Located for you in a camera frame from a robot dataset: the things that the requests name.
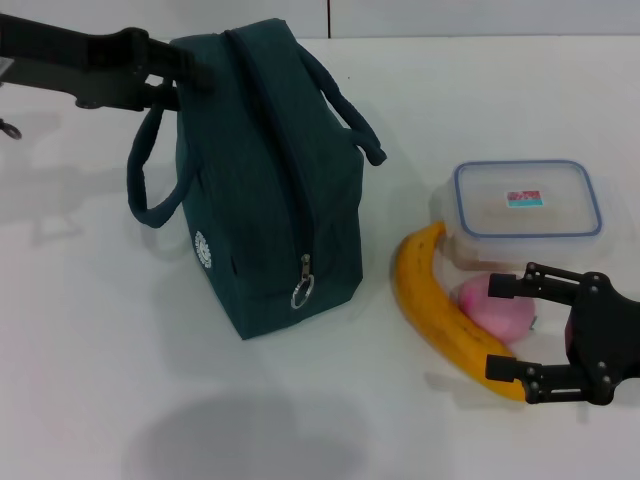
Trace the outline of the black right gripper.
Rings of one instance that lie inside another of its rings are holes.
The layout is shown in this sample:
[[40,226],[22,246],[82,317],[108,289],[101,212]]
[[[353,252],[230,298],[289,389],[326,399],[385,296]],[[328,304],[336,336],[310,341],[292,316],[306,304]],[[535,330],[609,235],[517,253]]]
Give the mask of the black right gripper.
[[572,305],[565,328],[572,365],[542,365],[488,355],[487,380],[519,381],[528,404],[608,405],[617,386],[639,377],[639,302],[620,294],[603,273],[584,275],[529,262],[524,274],[492,273],[488,296],[537,298]]

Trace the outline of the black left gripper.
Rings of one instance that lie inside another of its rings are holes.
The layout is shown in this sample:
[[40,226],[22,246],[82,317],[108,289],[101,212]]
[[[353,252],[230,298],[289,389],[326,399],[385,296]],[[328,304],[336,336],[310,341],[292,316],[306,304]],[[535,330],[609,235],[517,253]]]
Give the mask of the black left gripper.
[[[214,87],[212,70],[192,52],[148,40],[137,28],[91,35],[3,14],[1,81],[69,94],[85,109],[178,109],[174,81]],[[147,84],[148,72],[165,80]]]

